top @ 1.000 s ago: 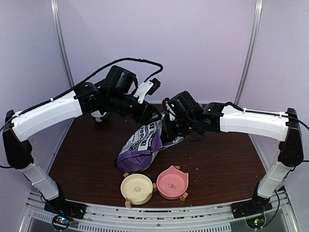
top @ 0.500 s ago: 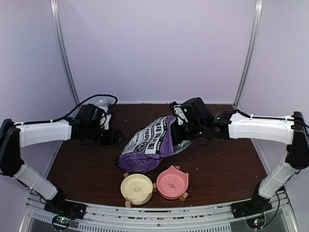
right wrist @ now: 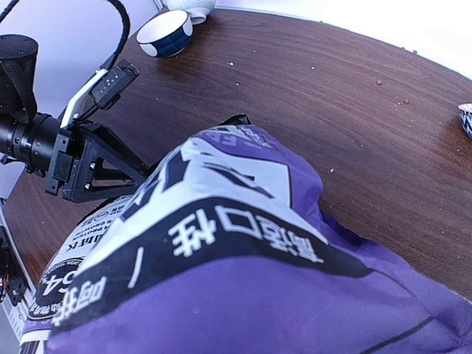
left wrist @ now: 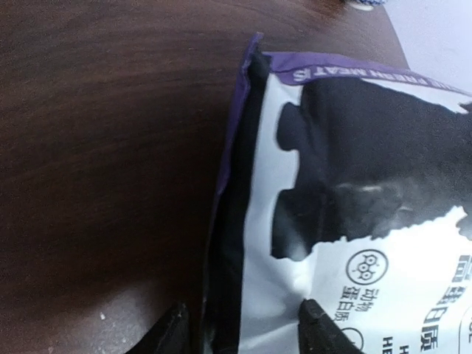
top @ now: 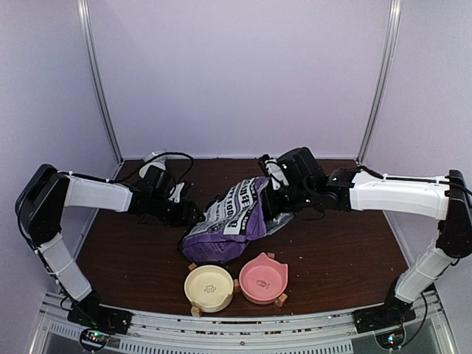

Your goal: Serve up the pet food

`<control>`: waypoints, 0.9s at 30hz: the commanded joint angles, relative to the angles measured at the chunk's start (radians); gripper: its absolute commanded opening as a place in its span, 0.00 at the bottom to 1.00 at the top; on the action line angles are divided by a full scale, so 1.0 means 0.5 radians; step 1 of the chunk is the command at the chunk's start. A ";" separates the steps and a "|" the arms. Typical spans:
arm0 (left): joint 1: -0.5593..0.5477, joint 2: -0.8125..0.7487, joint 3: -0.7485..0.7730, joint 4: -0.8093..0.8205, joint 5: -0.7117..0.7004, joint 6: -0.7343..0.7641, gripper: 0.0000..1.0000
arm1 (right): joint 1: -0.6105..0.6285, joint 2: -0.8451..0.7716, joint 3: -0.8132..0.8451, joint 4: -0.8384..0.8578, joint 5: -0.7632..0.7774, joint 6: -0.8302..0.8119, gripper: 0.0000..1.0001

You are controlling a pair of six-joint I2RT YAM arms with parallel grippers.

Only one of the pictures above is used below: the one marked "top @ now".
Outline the purple puppy food bag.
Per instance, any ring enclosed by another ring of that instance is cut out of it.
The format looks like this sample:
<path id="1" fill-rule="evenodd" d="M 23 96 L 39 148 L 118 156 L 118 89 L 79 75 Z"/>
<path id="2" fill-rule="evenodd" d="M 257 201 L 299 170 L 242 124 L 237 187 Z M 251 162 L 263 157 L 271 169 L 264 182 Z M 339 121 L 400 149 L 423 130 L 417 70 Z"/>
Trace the purple puppy food bag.
<path id="1" fill-rule="evenodd" d="M 196 264 L 223 264 L 238 258 L 251 241 L 283 228 L 294 217 L 281 212 L 264 219 L 262 192 L 271 182 L 266 177 L 244 179 L 215 199 L 203 213 L 203 220 L 189 228 L 178 250 Z"/>

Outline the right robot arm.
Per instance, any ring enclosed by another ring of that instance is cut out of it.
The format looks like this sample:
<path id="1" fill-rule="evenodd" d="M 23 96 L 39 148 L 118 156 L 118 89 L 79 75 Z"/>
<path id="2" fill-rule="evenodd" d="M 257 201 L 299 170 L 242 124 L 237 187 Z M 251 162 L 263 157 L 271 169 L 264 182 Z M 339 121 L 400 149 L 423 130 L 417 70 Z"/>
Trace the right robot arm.
<path id="1" fill-rule="evenodd" d="M 386 304 L 379 307 L 383 325 L 394 325 L 444 270 L 471 255 L 471 191 L 458 170 L 431 178 L 380 174 L 365 166 L 326 174 L 307 147 L 277 159 L 264 155 L 258 164 L 270 181 L 262 197 L 267 220 L 312 208 L 319 213 L 402 212 L 438 222 L 437 239 L 393 282 Z"/>

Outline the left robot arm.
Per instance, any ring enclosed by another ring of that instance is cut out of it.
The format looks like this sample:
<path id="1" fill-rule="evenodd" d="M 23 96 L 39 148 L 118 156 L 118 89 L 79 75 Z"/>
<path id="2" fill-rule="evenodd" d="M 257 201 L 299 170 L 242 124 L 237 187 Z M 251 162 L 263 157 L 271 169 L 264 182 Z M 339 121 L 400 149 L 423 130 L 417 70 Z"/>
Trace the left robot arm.
<path id="1" fill-rule="evenodd" d="M 105 180 L 59 171 L 42 164 L 15 203 L 19 229 L 49 275 L 79 302 L 77 315 L 89 327 L 106 320 L 102 306 L 88 299 L 94 289 L 69 252 L 62 235 L 63 211 L 69 207 L 104 209 L 152 216 L 165 225 L 190 226 L 201 219 L 195 202 L 185 195 L 190 183 L 174 181 L 170 172 L 151 166 L 138 180 Z"/>

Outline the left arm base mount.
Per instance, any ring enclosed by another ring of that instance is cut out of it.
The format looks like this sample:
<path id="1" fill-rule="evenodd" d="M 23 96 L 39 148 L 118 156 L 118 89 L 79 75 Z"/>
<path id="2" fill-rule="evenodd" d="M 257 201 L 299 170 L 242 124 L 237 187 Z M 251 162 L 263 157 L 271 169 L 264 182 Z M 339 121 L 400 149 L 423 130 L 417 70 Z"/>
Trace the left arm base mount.
<path id="1" fill-rule="evenodd" d="M 75 324 L 110 334 L 126 335 L 132 320 L 132 313 L 127 310 L 106 307 L 101 304 L 100 295 L 92 290 L 84 299 L 73 298 L 67 319 Z"/>

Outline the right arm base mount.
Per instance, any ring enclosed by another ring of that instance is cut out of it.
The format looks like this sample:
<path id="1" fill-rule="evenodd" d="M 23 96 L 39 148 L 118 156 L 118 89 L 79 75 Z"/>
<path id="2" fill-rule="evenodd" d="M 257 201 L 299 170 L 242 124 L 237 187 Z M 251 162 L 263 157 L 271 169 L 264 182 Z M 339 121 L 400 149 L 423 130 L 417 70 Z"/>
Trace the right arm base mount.
<path id="1" fill-rule="evenodd" d="M 416 314 L 411 303 L 391 296 L 382 305 L 355 310 L 353 318 L 357 332 L 366 333 L 400 326 L 416 319 Z"/>

